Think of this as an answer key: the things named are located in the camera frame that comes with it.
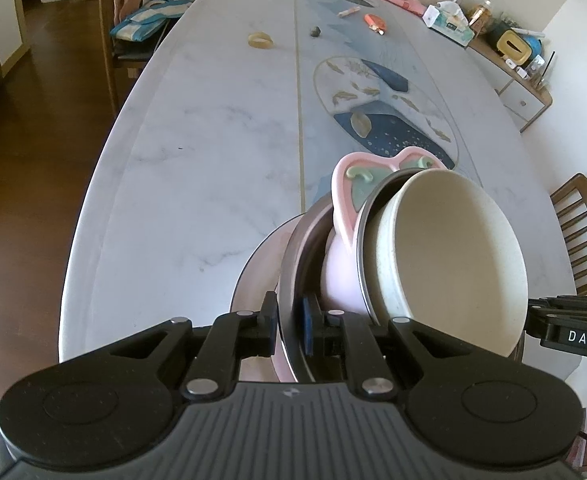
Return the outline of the tissue box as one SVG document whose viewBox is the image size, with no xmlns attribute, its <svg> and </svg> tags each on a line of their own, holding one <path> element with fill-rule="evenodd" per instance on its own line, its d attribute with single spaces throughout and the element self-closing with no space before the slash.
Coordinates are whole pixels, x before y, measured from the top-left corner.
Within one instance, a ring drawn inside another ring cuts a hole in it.
<svg viewBox="0 0 587 480">
<path fill-rule="evenodd" d="M 421 19 L 428 28 L 463 48 L 467 48 L 475 37 L 463 10 L 454 1 L 445 0 L 427 6 Z"/>
</svg>

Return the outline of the pink bear-shaped plate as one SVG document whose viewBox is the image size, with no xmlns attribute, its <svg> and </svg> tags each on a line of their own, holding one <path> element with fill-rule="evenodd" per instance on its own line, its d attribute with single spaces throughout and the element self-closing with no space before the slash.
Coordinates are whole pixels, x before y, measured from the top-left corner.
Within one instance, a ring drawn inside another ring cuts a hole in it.
<svg viewBox="0 0 587 480">
<path fill-rule="evenodd" d="M 277 292 L 285 249 L 300 216 L 274 230 L 251 255 L 240 273 L 232 298 L 231 311 L 259 311 L 267 292 Z M 239 368 L 243 382 L 296 382 L 286 358 L 285 347 L 276 333 L 274 356 L 243 359 Z"/>
</svg>

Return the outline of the clear glass jar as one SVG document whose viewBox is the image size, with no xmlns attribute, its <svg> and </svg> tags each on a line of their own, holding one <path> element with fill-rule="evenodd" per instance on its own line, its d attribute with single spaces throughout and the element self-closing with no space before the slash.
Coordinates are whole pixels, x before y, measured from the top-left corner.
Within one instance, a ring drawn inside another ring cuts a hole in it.
<svg viewBox="0 0 587 480">
<path fill-rule="evenodd" d="M 489 31 L 495 13 L 495 0 L 452 0 L 467 18 L 469 27 L 481 36 Z"/>
</svg>

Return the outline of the orange tape dispenser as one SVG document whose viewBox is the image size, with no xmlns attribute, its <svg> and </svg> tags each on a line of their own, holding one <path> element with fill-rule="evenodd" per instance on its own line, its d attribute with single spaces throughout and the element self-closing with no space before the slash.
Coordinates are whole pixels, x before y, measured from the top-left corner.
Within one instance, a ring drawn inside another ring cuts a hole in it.
<svg viewBox="0 0 587 480">
<path fill-rule="evenodd" d="M 363 18 L 364 22 L 366 23 L 367 27 L 371 29 L 372 32 L 376 32 L 376 34 L 383 36 L 387 32 L 387 25 L 386 22 L 378 15 L 367 13 L 364 15 Z"/>
</svg>

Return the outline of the white drawer cabinet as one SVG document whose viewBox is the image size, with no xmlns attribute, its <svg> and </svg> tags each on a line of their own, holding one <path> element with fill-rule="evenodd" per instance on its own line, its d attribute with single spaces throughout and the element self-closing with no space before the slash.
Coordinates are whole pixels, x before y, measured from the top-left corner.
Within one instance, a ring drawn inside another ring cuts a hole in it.
<svg viewBox="0 0 587 480">
<path fill-rule="evenodd" d="M 525 132 L 553 105 L 548 90 L 536 90 L 531 81 L 522 78 L 514 68 L 509 68 L 505 60 L 482 39 L 472 40 L 467 52 L 489 81 L 520 132 Z"/>
</svg>

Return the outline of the cream white bowl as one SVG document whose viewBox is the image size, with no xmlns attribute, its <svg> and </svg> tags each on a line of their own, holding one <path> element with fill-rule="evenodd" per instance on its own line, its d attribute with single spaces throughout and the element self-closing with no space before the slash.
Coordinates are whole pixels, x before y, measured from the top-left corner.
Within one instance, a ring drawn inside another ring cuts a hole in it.
<svg viewBox="0 0 587 480">
<path fill-rule="evenodd" d="M 363 250 L 379 323 L 405 316 L 500 356 L 516 349 L 525 260 L 502 209 L 472 180 L 417 172 L 369 214 Z"/>
</svg>

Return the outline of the striped blue bag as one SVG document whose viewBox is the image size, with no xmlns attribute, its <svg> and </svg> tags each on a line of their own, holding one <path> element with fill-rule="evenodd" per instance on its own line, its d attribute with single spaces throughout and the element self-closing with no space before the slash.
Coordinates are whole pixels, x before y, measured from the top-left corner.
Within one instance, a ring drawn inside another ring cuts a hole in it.
<svg viewBox="0 0 587 480">
<path fill-rule="evenodd" d="M 191 5 L 190 0 L 148 0 L 111 29 L 110 37 L 143 42 L 171 20 L 178 20 Z"/>
</svg>

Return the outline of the blue patterned table runner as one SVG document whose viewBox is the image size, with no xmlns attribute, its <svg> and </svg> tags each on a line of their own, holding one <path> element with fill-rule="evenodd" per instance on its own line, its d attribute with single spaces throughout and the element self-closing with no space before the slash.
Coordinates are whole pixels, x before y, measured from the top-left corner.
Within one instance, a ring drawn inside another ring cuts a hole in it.
<svg viewBox="0 0 587 480">
<path fill-rule="evenodd" d="M 446 168 L 480 179 L 458 125 L 404 27 L 414 15 L 382 0 L 293 0 L 304 200 L 330 190 L 342 156 L 382 157 L 417 146 Z M 359 13 L 337 13 L 360 6 Z M 380 16 L 380 36 L 364 22 Z M 313 27 L 322 35 L 310 36 Z"/>
</svg>

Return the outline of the wooden slatted chair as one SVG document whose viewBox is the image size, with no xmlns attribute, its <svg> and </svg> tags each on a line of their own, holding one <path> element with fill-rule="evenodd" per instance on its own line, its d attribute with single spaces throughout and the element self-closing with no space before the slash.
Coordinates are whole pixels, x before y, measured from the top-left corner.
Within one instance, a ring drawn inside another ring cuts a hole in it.
<svg viewBox="0 0 587 480">
<path fill-rule="evenodd" d="M 587 177 L 579 172 L 554 193 L 551 202 L 570 260 L 575 288 L 587 295 Z"/>
</svg>

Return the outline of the pink pen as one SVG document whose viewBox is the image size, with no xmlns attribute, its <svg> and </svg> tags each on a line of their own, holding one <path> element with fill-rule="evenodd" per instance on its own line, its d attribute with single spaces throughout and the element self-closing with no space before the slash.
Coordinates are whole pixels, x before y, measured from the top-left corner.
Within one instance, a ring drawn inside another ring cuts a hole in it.
<svg viewBox="0 0 587 480">
<path fill-rule="evenodd" d="M 361 11 L 360 6 L 351 6 L 351 8 L 347 10 L 343 10 L 337 13 L 338 18 L 346 18 L 347 16 L 359 13 Z"/>
</svg>

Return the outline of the small steel pink bowl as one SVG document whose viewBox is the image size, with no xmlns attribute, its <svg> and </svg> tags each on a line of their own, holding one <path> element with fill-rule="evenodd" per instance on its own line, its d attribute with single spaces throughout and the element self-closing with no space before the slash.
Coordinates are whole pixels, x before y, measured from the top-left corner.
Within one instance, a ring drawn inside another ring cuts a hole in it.
<svg viewBox="0 0 587 480">
<path fill-rule="evenodd" d="M 403 148 L 382 157 L 354 152 L 343 156 L 331 176 L 333 233 L 326 243 L 321 299 L 327 310 L 354 312 L 377 322 L 364 278 L 364 232 L 374 199 L 385 185 L 426 169 L 443 169 L 437 156 L 423 148 Z"/>
</svg>

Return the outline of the large stainless steel bowl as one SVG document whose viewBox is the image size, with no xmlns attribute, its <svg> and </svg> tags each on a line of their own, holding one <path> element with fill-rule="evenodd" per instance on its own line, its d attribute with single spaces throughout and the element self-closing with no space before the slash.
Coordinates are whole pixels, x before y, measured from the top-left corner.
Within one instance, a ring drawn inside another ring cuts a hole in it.
<svg viewBox="0 0 587 480">
<path fill-rule="evenodd" d="M 392 192 L 383 193 L 373 203 L 372 211 L 379 210 L 390 200 Z M 304 296 L 321 299 L 321 276 L 328 237 L 333 233 L 333 204 L 323 197 L 301 216 L 289 240 L 280 271 L 280 327 L 288 364 L 300 382 L 333 382 L 341 376 L 336 358 L 327 361 L 307 358 L 302 348 L 302 312 L 300 301 Z"/>
</svg>

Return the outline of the wooden chair with towel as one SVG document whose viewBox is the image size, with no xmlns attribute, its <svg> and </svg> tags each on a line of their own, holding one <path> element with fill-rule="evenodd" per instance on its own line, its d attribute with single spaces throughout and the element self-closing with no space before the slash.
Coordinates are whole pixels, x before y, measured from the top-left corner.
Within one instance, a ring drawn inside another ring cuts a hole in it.
<svg viewBox="0 0 587 480">
<path fill-rule="evenodd" d="M 98 0 L 100 8 L 100 37 L 102 37 L 103 57 L 112 115 L 120 110 L 116 70 L 134 70 L 139 73 L 147 63 L 141 56 L 128 58 L 123 50 L 123 41 L 111 36 L 111 30 L 120 25 L 143 4 L 143 0 Z"/>
</svg>

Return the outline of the yellowish tape roll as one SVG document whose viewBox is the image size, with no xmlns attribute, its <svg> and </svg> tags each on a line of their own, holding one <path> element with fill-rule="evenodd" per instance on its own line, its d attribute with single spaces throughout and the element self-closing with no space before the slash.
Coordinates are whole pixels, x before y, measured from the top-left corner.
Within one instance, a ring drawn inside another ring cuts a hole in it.
<svg viewBox="0 0 587 480">
<path fill-rule="evenodd" d="M 254 49 L 268 50 L 274 47 L 274 41 L 266 32 L 251 32 L 247 44 Z"/>
</svg>

